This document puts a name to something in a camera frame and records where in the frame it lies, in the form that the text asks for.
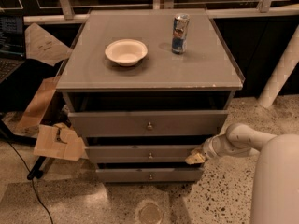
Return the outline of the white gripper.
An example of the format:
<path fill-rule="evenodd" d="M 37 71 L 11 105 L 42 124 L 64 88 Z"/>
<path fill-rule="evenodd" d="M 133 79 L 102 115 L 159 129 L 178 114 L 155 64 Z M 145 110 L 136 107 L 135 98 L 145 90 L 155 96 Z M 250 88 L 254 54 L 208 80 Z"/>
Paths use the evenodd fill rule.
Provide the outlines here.
<path fill-rule="evenodd" d="M 189 165 L 204 163 L 206 157 L 208 159 L 215 159 L 224 156 L 233 156 L 236 152 L 235 146 L 223 135 L 216 135 L 208 138 L 204 144 L 203 149 L 196 148 L 191 151 L 190 155 L 185 159 Z"/>

